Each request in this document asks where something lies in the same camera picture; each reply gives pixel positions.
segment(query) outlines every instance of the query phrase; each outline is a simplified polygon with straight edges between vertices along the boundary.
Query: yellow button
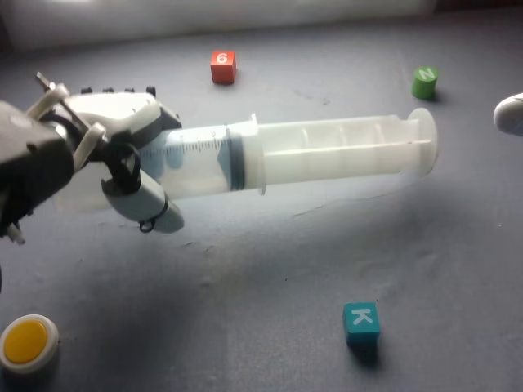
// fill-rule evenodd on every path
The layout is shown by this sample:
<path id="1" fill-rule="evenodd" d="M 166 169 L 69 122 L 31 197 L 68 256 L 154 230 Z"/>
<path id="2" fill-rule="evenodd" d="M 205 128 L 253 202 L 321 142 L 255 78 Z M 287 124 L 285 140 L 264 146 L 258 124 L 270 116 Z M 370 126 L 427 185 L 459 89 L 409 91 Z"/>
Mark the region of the yellow button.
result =
<path id="1" fill-rule="evenodd" d="M 47 330 L 42 323 L 28 320 L 14 326 L 7 334 L 3 352 L 13 363 L 28 363 L 42 353 Z"/>

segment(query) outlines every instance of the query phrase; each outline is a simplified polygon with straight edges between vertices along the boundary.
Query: green block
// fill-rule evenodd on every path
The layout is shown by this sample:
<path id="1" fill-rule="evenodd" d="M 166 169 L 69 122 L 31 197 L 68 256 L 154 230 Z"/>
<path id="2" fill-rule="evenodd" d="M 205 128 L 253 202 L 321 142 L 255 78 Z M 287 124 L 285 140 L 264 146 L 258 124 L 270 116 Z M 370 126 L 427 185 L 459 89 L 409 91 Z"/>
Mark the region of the green block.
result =
<path id="1" fill-rule="evenodd" d="M 379 336 L 378 311 L 374 302 L 350 302 L 343 307 L 347 344 L 369 343 Z"/>
<path id="2" fill-rule="evenodd" d="M 430 100 L 436 91 L 438 70 L 434 67 L 419 67 L 414 71 L 412 95 L 421 100 Z"/>

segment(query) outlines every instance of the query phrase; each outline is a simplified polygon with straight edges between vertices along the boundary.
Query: number 6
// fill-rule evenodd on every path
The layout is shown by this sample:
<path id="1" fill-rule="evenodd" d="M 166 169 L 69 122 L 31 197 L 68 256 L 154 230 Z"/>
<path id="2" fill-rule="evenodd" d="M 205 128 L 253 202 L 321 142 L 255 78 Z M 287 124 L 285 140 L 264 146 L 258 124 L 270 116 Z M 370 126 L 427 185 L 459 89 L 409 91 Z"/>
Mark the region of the number 6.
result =
<path id="1" fill-rule="evenodd" d="M 226 63 L 227 62 L 227 54 L 226 53 L 220 53 L 218 56 L 216 56 L 216 60 L 218 63 Z"/>

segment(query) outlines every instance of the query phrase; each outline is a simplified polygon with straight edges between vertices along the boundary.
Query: green cylinder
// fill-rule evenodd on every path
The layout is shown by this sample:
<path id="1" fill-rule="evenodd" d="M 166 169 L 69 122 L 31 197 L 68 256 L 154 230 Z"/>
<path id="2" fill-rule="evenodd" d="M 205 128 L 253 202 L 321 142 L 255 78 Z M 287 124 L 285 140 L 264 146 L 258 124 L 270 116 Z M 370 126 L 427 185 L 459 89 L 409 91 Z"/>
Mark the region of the green cylinder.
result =
<path id="1" fill-rule="evenodd" d="M 420 100 L 434 98 L 436 82 L 438 81 L 438 70 L 434 67 L 419 67 L 414 71 L 412 83 L 412 95 Z"/>

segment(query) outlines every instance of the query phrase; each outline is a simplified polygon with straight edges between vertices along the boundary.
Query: gray table surface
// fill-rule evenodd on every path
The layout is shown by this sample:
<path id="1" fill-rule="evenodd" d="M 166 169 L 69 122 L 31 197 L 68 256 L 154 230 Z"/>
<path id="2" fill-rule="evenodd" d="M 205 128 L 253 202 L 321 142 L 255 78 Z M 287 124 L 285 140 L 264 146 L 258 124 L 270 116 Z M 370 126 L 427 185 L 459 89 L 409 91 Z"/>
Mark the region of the gray table surface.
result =
<path id="1" fill-rule="evenodd" d="M 45 314 L 52 372 L 0 390 L 515 391 L 523 388 L 523 139 L 494 129 L 523 91 L 523 10 L 223 33 L 18 56 L 0 99 L 22 108 L 39 70 L 71 91 L 158 88 L 185 127 L 435 116 L 431 175 L 355 202 L 342 181 L 181 201 L 186 227 L 142 235 L 115 212 L 25 219 L 0 243 L 0 327 Z M 234 50 L 232 87 L 212 51 Z M 440 69 L 437 102 L 410 95 Z M 378 302 L 377 361 L 346 347 L 342 306 Z"/>

